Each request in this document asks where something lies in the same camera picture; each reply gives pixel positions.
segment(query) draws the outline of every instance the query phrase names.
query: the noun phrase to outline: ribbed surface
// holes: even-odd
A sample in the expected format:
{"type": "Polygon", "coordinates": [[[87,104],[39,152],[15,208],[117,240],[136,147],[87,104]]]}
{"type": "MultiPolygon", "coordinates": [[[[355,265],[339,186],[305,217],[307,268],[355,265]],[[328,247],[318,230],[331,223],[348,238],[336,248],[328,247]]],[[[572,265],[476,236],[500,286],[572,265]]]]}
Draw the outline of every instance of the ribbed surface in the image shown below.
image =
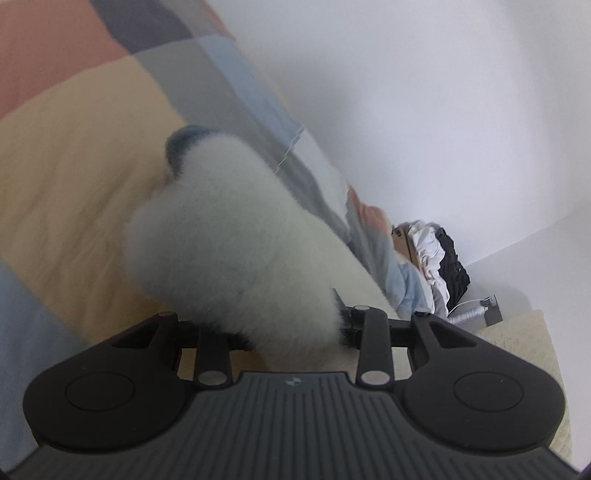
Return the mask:
{"type": "Polygon", "coordinates": [[[344,374],[245,374],[196,397],[186,415],[136,449],[85,456],[44,447],[14,479],[562,480],[547,450],[508,458],[446,449],[413,430],[383,393],[344,374]]]}

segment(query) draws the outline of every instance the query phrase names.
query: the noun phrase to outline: white fur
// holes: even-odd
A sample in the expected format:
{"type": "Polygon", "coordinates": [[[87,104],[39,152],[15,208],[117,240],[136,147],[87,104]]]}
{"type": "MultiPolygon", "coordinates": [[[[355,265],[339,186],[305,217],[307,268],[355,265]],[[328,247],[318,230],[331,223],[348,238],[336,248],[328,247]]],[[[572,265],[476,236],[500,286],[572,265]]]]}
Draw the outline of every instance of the white fur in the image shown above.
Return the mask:
{"type": "Polygon", "coordinates": [[[339,344],[332,288],[346,301],[366,292],[393,314],[340,239],[227,135],[185,153],[179,178],[135,213],[125,252],[147,295],[246,335],[273,370],[355,370],[356,352],[339,344]]]}

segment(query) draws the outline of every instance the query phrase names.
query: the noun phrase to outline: plush toy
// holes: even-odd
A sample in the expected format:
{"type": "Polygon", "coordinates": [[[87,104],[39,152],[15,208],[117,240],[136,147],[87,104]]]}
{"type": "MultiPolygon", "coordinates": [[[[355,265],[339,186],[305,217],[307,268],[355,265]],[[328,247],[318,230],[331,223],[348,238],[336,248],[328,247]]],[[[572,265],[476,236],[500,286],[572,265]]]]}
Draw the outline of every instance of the plush toy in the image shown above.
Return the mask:
{"type": "Polygon", "coordinates": [[[144,293],[245,335],[272,370],[353,372],[332,289],[394,312],[342,241],[237,137],[186,127],[167,158],[170,181],[127,231],[128,271],[144,293]]]}

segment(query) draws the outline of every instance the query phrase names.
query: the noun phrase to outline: dark blue nose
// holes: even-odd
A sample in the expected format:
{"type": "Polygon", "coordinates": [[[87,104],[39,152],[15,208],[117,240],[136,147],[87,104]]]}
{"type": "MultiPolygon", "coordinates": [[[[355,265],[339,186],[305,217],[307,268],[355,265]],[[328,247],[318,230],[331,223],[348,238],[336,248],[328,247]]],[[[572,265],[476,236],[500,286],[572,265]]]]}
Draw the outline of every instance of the dark blue nose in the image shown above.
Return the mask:
{"type": "Polygon", "coordinates": [[[215,132],[216,130],[199,125],[187,125],[170,135],[166,141],[166,159],[174,177],[181,173],[183,157],[187,150],[215,132]]]}

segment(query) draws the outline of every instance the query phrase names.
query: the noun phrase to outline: bed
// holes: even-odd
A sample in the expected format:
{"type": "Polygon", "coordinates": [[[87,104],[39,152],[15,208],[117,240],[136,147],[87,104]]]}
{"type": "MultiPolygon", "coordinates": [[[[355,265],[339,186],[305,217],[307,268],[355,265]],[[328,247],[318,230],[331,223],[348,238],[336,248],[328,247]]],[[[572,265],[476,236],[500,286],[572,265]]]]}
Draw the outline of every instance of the bed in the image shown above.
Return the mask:
{"type": "Polygon", "coordinates": [[[357,197],[206,3],[0,0],[0,66],[1,469],[35,448],[21,400],[39,372],[163,308],[125,275],[122,240],[165,182],[166,138],[187,124],[248,142],[392,314],[433,311],[383,211],[357,197]]]}

